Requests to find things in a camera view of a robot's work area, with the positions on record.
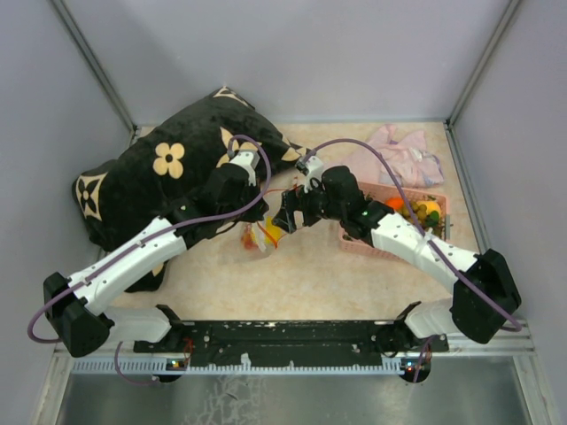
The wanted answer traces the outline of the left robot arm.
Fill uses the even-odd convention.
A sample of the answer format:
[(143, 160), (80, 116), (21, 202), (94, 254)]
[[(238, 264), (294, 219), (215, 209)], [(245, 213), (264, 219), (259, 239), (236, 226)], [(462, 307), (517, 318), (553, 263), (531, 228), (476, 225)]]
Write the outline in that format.
[(230, 223), (261, 220), (268, 206), (251, 152), (215, 169), (206, 183), (152, 219), (138, 234), (95, 264), (43, 282), (43, 313), (74, 358), (110, 342), (143, 341), (178, 349), (184, 330), (165, 306), (125, 308), (115, 298), (152, 270), (217, 236)]

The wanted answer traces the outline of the yellow lemon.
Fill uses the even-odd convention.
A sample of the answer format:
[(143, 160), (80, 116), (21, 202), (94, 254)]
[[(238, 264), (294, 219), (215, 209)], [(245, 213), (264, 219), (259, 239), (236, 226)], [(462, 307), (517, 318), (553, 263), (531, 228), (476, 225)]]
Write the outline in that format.
[(278, 245), (280, 239), (284, 236), (284, 232), (273, 223), (273, 220), (270, 216), (268, 216), (264, 220), (262, 232), (264, 233), (265, 241), (275, 247)]

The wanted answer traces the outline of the black floral pillow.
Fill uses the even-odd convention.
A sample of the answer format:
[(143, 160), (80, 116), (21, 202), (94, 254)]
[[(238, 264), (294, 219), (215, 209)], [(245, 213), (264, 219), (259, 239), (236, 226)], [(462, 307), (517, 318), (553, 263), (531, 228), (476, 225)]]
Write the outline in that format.
[(291, 142), (254, 106), (222, 86), (140, 137), (116, 159), (72, 184), (90, 241), (114, 251), (229, 160), (227, 148), (257, 150), (279, 174), (307, 148)]

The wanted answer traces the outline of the pink plastic basket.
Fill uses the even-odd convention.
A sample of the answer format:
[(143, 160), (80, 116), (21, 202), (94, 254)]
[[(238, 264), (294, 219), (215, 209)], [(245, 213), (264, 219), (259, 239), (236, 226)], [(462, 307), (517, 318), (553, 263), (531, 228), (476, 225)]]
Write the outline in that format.
[[(381, 203), (385, 203), (390, 198), (400, 197), (399, 191), (392, 185), (360, 182), (359, 188), (362, 190), (365, 197), (370, 197)], [(430, 192), (423, 189), (404, 188), (403, 190), (411, 203), (432, 201), (439, 205), (440, 221), (438, 226), (433, 230), (433, 233), (442, 240), (447, 241), (450, 238), (449, 198), (441, 193)], [(353, 239), (342, 228), (338, 228), (338, 239), (340, 248), (343, 251), (349, 251), (351, 253), (369, 257), (402, 261), (402, 259), (389, 252), (372, 248), (363, 241)]]

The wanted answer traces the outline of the orange fruit upper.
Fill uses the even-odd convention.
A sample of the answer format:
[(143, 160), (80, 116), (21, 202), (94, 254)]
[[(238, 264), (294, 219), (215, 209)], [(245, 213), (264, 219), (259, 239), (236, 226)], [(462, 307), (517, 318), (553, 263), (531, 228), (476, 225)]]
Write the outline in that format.
[(404, 200), (401, 197), (391, 197), (384, 203), (395, 211), (401, 210), (405, 204)]

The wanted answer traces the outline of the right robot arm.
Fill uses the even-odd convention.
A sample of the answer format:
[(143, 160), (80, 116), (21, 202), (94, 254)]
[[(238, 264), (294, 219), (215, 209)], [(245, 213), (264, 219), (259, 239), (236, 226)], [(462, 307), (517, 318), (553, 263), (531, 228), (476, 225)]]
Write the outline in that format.
[(487, 344), (521, 305), (505, 258), (458, 248), (420, 231), (391, 207), (365, 195), (346, 166), (335, 166), (310, 178), (308, 185), (282, 194), (273, 222), (287, 233), (296, 229), (295, 214), (311, 227), (335, 220), (354, 240), (408, 262), (444, 286), (449, 297), (417, 302), (400, 315), (397, 343), (413, 351), (427, 337), (460, 332)]

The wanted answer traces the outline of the aluminium frame post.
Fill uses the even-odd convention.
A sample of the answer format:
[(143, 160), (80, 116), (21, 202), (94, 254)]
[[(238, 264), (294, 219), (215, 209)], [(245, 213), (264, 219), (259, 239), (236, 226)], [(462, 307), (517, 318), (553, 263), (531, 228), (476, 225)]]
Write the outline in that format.
[(90, 46), (86, 36), (82, 32), (78, 22), (72, 14), (65, 1), (49, 0), (48, 4), (56, 13), (63, 28), (71, 37), (71, 40), (91, 72), (94, 80), (101, 88), (113, 111), (118, 115), (120, 121), (130, 131), (131, 135), (135, 135), (138, 125), (133, 120), (125, 102), (121, 98), (118, 90), (114, 87), (110, 77), (103, 68), (97, 54)]
[(465, 108), (474, 96), (475, 91), (484, 77), (484, 74), (487, 72), (489, 65), (491, 65), (496, 51), (501, 46), (509, 29), (513, 26), (523, 3), (523, 0), (508, 1), (461, 95), (458, 97), (451, 113), (445, 121), (447, 130), (453, 130), (456, 123), (461, 118)]

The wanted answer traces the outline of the red strawberries with leaves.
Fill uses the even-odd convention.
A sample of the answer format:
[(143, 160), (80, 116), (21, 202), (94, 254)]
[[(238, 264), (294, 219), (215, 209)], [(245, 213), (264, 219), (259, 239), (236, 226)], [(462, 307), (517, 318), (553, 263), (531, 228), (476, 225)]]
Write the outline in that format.
[(253, 224), (245, 223), (240, 235), (240, 243), (247, 251), (256, 251), (259, 249), (256, 237), (253, 231)]

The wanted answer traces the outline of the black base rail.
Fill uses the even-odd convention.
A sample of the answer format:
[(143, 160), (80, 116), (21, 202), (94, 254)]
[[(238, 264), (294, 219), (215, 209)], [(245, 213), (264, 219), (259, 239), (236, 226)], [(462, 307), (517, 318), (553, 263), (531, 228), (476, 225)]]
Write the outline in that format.
[(392, 371), (413, 378), (397, 355), (447, 352), (446, 336), (419, 339), (402, 321), (175, 321), (159, 342), (136, 341), (136, 353), (179, 354), (171, 372), (227, 373)]

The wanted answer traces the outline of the aluminium frame post left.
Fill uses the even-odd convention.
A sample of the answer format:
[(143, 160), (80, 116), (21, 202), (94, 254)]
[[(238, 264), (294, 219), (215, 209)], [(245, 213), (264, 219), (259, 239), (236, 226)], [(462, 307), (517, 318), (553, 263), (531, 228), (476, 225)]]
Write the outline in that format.
[(121, 98), (118, 90), (114, 87), (110, 77), (103, 68), (97, 54), (90, 46), (86, 36), (82, 32), (78, 22), (72, 14), (65, 1), (49, 0), (48, 4), (56, 13), (63, 28), (71, 37), (71, 40), (91, 72), (94, 80), (101, 88), (113, 111), (118, 115), (120, 121), (130, 131), (131, 135), (135, 135), (138, 125), (133, 120), (125, 102)]

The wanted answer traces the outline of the pink crumpled cloth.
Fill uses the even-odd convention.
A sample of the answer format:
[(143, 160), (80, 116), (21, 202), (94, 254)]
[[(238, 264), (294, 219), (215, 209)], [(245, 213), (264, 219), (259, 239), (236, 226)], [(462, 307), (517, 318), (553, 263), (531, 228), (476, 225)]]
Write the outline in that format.
[(397, 182), (404, 188), (429, 188), (443, 184), (445, 178), (440, 161), (428, 151), (424, 131), (418, 130), (394, 141), (395, 131), (394, 125), (383, 125), (366, 141), (382, 155), (394, 179), (384, 165), (363, 147), (358, 147), (341, 164), (348, 166), (359, 182), (392, 186)]

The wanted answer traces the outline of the clear zip top bag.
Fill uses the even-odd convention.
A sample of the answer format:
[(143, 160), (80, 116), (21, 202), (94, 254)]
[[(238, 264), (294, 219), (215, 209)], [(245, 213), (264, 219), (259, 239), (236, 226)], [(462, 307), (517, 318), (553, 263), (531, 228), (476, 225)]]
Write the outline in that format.
[(279, 244), (287, 236), (287, 233), (283, 232), (283, 237), (280, 239), (278, 245), (275, 247), (270, 243), (265, 241), (263, 230), (264, 220), (270, 216), (272, 219), (276, 216), (282, 203), (282, 194), (288, 189), (296, 189), (299, 186), (299, 177), (295, 174), (292, 177), (284, 178), (281, 181), (277, 181), (271, 185), (266, 194), (264, 195), (264, 201), (268, 205), (268, 210), (263, 213), (262, 218), (253, 224), (253, 231), (256, 237), (256, 242), (259, 249), (256, 251), (247, 251), (243, 248), (240, 243), (240, 235), (243, 229), (244, 223), (240, 223), (237, 227), (238, 229), (238, 242), (237, 251), (235, 254), (235, 260), (237, 262), (248, 262), (259, 259), (264, 259), (271, 255), (274, 251), (278, 249)]

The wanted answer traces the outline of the yellow orange fruit right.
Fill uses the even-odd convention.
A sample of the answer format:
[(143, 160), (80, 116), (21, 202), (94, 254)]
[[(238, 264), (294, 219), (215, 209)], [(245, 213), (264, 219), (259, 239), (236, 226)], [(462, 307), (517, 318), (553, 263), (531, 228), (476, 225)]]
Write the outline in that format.
[(416, 203), (420, 208), (424, 207), (427, 214), (436, 212), (439, 216), (443, 215), (440, 204), (434, 200), (421, 200)]

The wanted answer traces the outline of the aluminium frame post right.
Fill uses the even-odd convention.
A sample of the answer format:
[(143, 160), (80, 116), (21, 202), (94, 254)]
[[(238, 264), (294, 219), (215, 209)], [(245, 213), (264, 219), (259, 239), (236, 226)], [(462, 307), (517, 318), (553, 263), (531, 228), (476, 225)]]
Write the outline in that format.
[(513, 26), (523, 3), (523, 0), (508, 1), (461, 95), (458, 97), (451, 113), (445, 121), (447, 130), (453, 130), (456, 123), (461, 118), (465, 108), (474, 96), (475, 91), (484, 77), (484, 74), (487, 72), (489, 65), (491, 65), (496, 51), (501, 46), (509, 29)]

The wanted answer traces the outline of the brown longan bunch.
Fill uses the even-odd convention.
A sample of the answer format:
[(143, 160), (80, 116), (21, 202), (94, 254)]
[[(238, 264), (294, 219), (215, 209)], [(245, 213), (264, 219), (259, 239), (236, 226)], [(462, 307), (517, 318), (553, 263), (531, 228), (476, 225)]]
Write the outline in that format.
[(436, 212), (427, 214), (425, 208), (420, 208), (416, 202), (417, 201), (410, 202), (410, 209), (404, 205), (401, 210), (397, 211), (397, 213), (399, 213), (410, 224), (414, 224), (414, 220), (410, 213), (413, 212), (424, 231), (431, 231), (435, 236), (442, 238), (445, 228), (445, 215), (443, 214), (442, 216), (439, 216)]

